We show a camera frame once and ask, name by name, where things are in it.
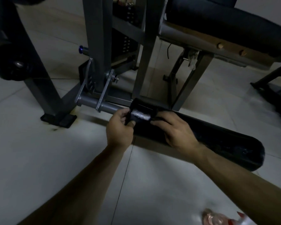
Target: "forearm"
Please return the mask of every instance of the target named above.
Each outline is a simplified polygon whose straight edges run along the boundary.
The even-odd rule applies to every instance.
[[[281,189],[200,145],[195,165],[256,224],[281,224]]]
[[[71,182],[20,225],[95,223],[125,150],[107,146]]]

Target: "person's left hand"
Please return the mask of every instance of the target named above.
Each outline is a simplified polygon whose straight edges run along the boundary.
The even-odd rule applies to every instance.
[[[124,125],[129,108],[117,110],[106,126],[107,144],[112,147],[127,149],[133,140],[133,127],[135,121]]]

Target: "hand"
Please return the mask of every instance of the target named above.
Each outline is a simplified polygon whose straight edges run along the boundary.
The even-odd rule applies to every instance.
[[[201,144],[195,138],[188,123],[169,111],[158,112],[156,117],[161,117],[165,121],[151,121],[151,124],[165,132],[167,143],[184,155],[195,156]]]
[[[129,108],[117,110],[110,118],[106,126],[107,144],[112,147],[122,147],[127,149],[133,140],[133,127],[135,121],[124,125]]]

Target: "person's right hand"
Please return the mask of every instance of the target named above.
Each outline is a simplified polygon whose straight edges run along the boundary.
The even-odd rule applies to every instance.
[[[195,138],[187,122],[174,112],[169,111],[158,112],[156,117],[161,117],[165,121],[151,121],[151,124],[158,126],[165,132],[165,139],[170,146],[184,155],[190,157],[196,155],[201,144]]]

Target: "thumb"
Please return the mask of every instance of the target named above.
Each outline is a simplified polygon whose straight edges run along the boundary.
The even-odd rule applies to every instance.
[[[135,121],[130,121],[127,126],[133,128],[135,126]]]

